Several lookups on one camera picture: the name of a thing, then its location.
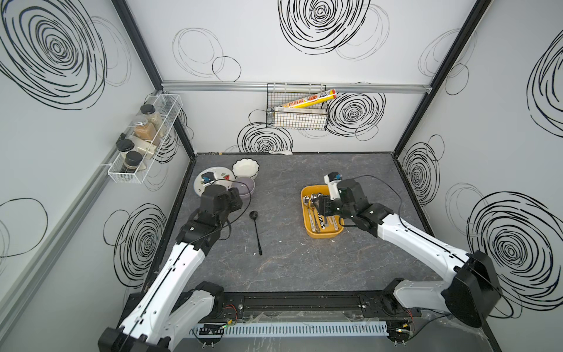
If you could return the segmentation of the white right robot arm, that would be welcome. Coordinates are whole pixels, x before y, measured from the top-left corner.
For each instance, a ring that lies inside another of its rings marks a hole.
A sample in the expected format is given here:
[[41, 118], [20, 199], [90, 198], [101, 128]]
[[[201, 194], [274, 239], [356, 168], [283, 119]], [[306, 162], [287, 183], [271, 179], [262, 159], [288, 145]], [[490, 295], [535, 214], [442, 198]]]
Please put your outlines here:
[[482, 327], [501, 299], [498, 275], [487, 254], [466, 252], [409, 226], [398, 211], [370, 202], [354, 179], [344, 180], [333, 172], [324, 180], [328, 194], [309, 201], [319, 215], [351, 220], [359, 230], [399, 247], [440, 277], [434, 282], [398, 279], [390, 284], [391, 295], [402, 308], [448, 312], [467, 326]]

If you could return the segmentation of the black ladle spoon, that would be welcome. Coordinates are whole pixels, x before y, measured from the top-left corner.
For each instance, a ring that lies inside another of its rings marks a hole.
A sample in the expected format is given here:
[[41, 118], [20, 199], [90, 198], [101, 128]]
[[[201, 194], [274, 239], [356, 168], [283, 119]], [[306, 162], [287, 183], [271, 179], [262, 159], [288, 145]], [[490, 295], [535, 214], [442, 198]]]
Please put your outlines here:
[[250, 219], [253, 221], [254, 227], [255, 227], [255, 235], [256, 235], [256, 239], [257, 239], [257, 247], [258, 247], [258, 253], [260, 256], [262, 256], [263, 251], [262, 251], [262, 246], [260, 243], [260, 235], [258, 233], [258, 228], [257, 228], [257, 219], [259, 217], [259, 214], [257, 211], [251, 211], [249, 214]]

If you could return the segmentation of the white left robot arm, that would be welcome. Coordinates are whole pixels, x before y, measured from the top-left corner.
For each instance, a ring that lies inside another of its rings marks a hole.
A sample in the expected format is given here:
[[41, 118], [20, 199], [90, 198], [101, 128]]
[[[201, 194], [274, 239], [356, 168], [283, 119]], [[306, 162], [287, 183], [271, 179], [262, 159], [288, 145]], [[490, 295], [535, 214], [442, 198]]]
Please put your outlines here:
[[173, 351], [203, 318], [218, 312], [224, 289], [210, 282], [198, 285], [180, 306], [176, 303], [222, 228], [230, 224], [229, 215], [242, 206], [237, 189], [217, 184], [205, 188], [161, 272], [121, 324], [101, 334], [100, 351]]

